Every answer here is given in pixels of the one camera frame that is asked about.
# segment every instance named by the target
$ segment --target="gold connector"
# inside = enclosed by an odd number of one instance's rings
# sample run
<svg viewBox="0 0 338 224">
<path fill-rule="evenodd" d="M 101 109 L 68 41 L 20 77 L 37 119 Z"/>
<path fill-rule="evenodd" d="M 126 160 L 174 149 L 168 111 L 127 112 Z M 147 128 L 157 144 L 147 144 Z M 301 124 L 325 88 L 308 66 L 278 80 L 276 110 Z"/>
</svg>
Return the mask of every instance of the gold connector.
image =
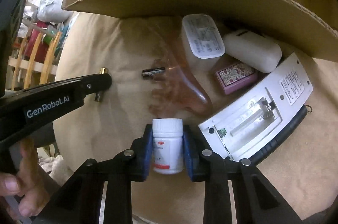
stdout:
<svg viewBox="0 0 338 224">
<path fill-rule="evenodd" d="M 108 73 L 108 72 L 109 72 L 109 70 L 107 68 L 101 67 L 100 74 L 104 74 L 104 73 Z M 101 102 L 102 99 L 103 99 L 103 95 L 104 95 L 103 91 L 96 92 L 95 93 L 95 101 Z"/>
</svg>

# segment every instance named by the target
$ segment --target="red stripe on label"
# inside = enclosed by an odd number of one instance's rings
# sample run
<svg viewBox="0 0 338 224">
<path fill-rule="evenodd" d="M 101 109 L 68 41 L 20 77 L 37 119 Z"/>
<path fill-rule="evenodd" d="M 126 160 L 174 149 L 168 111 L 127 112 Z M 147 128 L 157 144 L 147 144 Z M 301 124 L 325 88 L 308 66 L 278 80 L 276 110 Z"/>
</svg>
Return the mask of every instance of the red stripe on label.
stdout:
<svg viewBox="0 0 338 224">
<path fill-rule="evenodd" d="M 155 164 L 155 168 L 170 169 L 170 166 L 169 165 L 158 165 L 158 164 Z"/>
</svg>

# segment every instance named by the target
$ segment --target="white plastic lid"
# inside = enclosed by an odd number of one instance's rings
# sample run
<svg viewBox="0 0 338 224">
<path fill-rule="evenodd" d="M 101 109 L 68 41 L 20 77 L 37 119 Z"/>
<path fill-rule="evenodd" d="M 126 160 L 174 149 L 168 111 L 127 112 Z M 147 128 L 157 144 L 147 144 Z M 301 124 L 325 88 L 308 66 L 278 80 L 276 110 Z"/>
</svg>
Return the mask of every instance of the white plastic lid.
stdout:
<svg viewBox="0 0 338 224">
<path fill-rule="evenodd" d="M 182 119 L 153 119 L 153 133 L 177 133 L 183 135 Z"/>
<path fill-rule="evenodd" d="M 222 37 L 212 17 L 192 14 L 185 16 L 182 23 L 191 51 L 196 57 L 210 59 L 225 53 Z"/>
</svg>

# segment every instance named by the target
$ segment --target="wooden slat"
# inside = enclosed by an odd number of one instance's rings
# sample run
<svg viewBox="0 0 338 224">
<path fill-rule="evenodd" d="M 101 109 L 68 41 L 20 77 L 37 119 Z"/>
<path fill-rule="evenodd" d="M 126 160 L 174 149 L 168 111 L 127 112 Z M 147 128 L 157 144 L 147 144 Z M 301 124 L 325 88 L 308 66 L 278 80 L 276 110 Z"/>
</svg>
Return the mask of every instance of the wooden slat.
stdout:
<svg viewBox="0 0 338 224">
<path fill-rule="evenodd" d="M 18 62 L 18 59 L 9 57 L 8 65 L 10 67 L 16 67 L 17 62 Z M 21 63 L 20 63 L 20 66 L 19 66 L 19 71 L 22 70 L 22 69 L 27 70 L 28 65 L 29 65 L 29 61 L 26 61 L 26 60 L 22 59 Z M 42 63 L 35 62 L 35 64 L 33 65 L 33 72 L 39 72 L 39 73 L 41 73 L 42 72 L 42 68 L 43 68 L 43 64 Z M 50 70 L 50 74 L 55 75 L 56 71 L 57 71 L 57 66 L 52 65 L 51 66 L 51 70 Z"/>
<path fill-rule="evenodd" d="M 37 55 L 38 47 L 39 47 L 39 44 L 42 40 L 42 37 L 43 37 L 43 34 L 40 32 L 38 37 L 35 40 L 33 50 L 32 50 L 32 53 L 30 55 L 30 58 L 29 58 L 29 64 L 28 64 L 25 82 L 24 82 L 24 86 L 23 86 L 24 89 L 27 89 L 30 86 L 30 82 L 31 82 L 31 79 L 32 79 L 32 71 L 33 71 L 33 66 L 34 66 L 34 60 L 35 60 L 35 56 Z"/>
<path fill-rule="evenodd" d="M 21 42 L 21 46 L 20 46 L 20 50 L 19 50 L 19 54 L 18 54 L 18 59 L 16 61 L 16 65 L 15 65 L 15 68 L 14 68 L 14 74 L 13 74 L 13 79 L 12 79 L 12 90 L 14 90 L 15 81 L 16 81 L 16 78 L 19 74 L 21 60 L 22 60 L 22 54 L 23 54 L 23 50 L 26 47 L 26 43 L 27 43 L 27 39 L 24 38 Z"/>
<path fill-rule="evenodd" d="M 48 51 L 46 54 L 46 58 L 43 64 L 42 72 L 41 72 L 41 77 L 40 77 L 40 84 L 46 84 L 48 80 L 48 75 L 50 74 L 50 70 L 52 68 L 52 63 L 54 60 L 54 53 L 57 47 L 57 44 L 60 41 L 62 32 L 59 31 L 55 38 L 52 40 L 52 42 L 49 44 Z"/>
</svg>

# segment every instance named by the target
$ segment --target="container label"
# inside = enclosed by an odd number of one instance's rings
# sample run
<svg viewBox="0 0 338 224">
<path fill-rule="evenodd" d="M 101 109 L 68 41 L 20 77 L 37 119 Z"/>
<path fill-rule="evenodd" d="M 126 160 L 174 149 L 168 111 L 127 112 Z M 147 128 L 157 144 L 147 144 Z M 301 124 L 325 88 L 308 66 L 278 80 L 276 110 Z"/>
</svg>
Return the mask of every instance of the container label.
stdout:
<svg viewBox="0 0 338 224">
<path fill-rule="evenodd" d="M 190 35 L 193 36 L 191 43 L 194 50 L 202 56 L 214 54 L 222 48 L 217 39 L 217 28 L 207 15 L 201 15 L 187 21 Z"/>
<path fill-rule="evenodd" d="M 279 81 L 286 98 L 292 106 L 298 97 L 303 93 L 305 87 L 294 70 L 291 70 L 283 79 Z"/>
<path fill-rule="evenodd" d="M 154 138 L 153 152 L 155 168 L 170 169 L 170 142 L 165 139 Z"/>
</svg>

